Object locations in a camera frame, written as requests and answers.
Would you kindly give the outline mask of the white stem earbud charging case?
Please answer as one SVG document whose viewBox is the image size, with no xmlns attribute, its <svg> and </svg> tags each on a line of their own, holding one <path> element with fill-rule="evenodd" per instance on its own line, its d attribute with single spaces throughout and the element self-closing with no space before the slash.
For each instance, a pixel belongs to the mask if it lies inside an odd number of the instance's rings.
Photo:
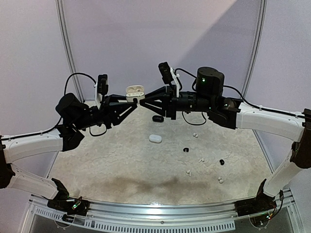
<svg viewBox="0 0 311 233">
<path fill-rule="evenodd" d="M 126 100 L 127 102 L 139 102 L 145 98 L 145 88 L 142 85 L 132 85 L 126 88 Z"/>
</svg>

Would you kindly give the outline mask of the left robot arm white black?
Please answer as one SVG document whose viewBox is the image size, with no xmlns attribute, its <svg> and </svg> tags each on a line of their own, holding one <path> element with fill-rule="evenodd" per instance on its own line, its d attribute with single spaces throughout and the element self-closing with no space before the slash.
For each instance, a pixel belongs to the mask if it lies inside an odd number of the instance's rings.
<svg viewBox="0 0 311 233">
<path fill-rule="evenodd" d="M 90 202 L 82 197 L 70 197 L 68 190 L 58 179 L 46 179 L 25 171 L 14 162 L 49 152 L 66 152 L 79 146 L 84 138 L 81 131 L 104 125 L 106 129 L 119 125 L 136 108 L 137 101 L 110 95 L 99 106 L 89 107 L 79 102 L 73 93 L 65 94 L 56 111 L 63 123 L 54 128 L 29 135 L 8 136 L 0 140 L 0 187 L 14 188 L 42 196 L 48 207 L 67 215 L 86 216 Z"/>
</svg>

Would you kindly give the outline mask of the white oval earbud charging case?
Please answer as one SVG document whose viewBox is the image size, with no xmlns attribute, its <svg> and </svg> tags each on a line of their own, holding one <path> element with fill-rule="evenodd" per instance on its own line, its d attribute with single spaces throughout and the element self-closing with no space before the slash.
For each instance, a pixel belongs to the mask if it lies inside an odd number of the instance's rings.
<svg viewBox="0 0 311 233">
<path fill-rule="evenodd" d="M 160 135 L 151 134 L 149 135 L 149 141 L 152 143 L 161 143 L 162 137 Z"/>
</svg>

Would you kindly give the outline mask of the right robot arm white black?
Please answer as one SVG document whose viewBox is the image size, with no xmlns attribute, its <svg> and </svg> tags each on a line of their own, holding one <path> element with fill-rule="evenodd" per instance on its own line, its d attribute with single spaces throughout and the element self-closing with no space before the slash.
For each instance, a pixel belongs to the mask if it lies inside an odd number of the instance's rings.
<svg viewBox="0 0 311 233">
<path fill-rule="evenodd" d="M 140 100 L 140 105 L 157 114 L 176 118 L 177 112 L 206 113 L 213 123 L 229 129 L 251 129 L 271 133 L 292 140 L 288 156 L 272 176 L 261 182 L 254 198 L 237 201 L 239 216 L 266 212 L 265 220 L 274 218 L 283 199 L 282 189 L 295 175 L 311 167 L 311 112 L 285 112 L 249 103 L 245 98 L 223 96 L 225 76 L 211 67 L 197 70 L 190 92 L 180 91 L 179 78 L 174 68 L 160 68 L 165 86 Z"/>
</svg>

